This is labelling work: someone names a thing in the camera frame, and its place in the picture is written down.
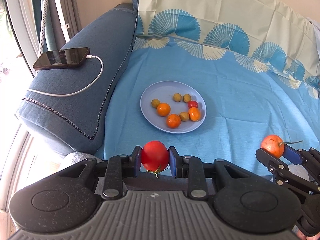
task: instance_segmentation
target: hand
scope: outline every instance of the hand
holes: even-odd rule
[[[301,240],[319,240],[320,239],[320,232],[315,236],[305,236],[300,230],[297,232],[297,237]]]

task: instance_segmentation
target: plate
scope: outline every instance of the plate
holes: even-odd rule
[[[197,101],[199,110],[201,112],[201,120],[193,122],[188,120],[181,122],[181,125],[175,129],[167,127],[166,117],[161,117],[157,114],[156,109],[151,106],[151,101],[155,98],[159,99],[161,103],[167,103],[171,107],[170,114],[180,114],[181,112],[187,112],[189,110],[188,104],[183,100],[181,102],[175,102],[172,97],[175,93],[179,93],[182,96],[190,94],[191,99]],[[197,129],[204,121],[207,114],[207,109],[202,96],[194,90],[192,87],[177,82],[177,81],[160,81],[147,87],[142,93],[140,98],[140,108],[144,117],[154,127],[161,131],[168,133],[187,133]]]

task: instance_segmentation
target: tangerine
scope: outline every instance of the tangerine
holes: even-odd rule
[[[188,111],[190,119],[194,122],[199,121],[201,118],[201,112],[198,108],[192,107]]]
[[[170,114],[171,107],[167,103],[161,103],[157,107],[157,113],[159,116],[167,116]]]
[[[177,114],[170,114],[167,117],[167,126],[169,128],[177,128],[181,124],[181,118]]]
[[[279,136],[271,134],[263,139],[261,148],[279,159],[284,152],[284,142]]]

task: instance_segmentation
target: phone screen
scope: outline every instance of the phone screen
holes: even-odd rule
[[[74,48],[47,51],[34,63],[35,70],[79,66],[89,54],[89,48]]]

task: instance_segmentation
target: cherry tomato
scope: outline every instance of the cherry tomato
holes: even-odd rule
[[[192,108],[192,107],[198,108],[198,103],[196,101],[189,101],[188,107],[189,108]]]
[[[141,162],[147,171],[163,171],[169,164],[169,152],[159,141],[148,142],[142,149]]]

